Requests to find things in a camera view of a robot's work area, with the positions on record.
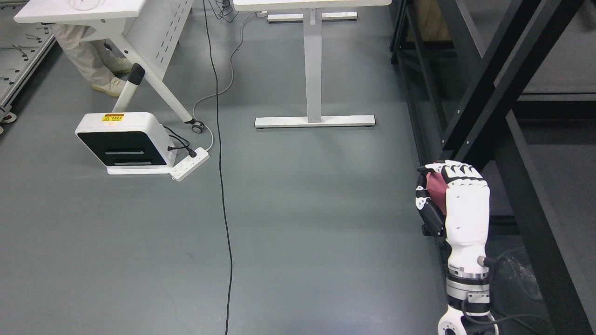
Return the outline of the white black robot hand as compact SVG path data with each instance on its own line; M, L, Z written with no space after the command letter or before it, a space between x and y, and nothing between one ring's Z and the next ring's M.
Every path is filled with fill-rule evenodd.
M415 189L415 206L426 229L434 237L444 237L451 246L448 269L464 275L485 271L477 263L486 256L485 244L489 229L490 188L471 165L459 161L437 161L417 168L419 180ZM432 202L426 189L426 174L441 173L447 183L444 215Z

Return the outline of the robot forearm wrist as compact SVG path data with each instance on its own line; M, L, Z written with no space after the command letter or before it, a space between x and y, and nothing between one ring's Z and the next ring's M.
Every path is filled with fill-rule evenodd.
M505 315L495 318L491 311L490 276L496 260L479 256L477 263L485 268L478 274L464 275L450 269L446 275L447 311L438 322L439 335L502 335L500 325L517 322L528 327L523 319L538 319L554 335L554 327L543 316L536 314Z

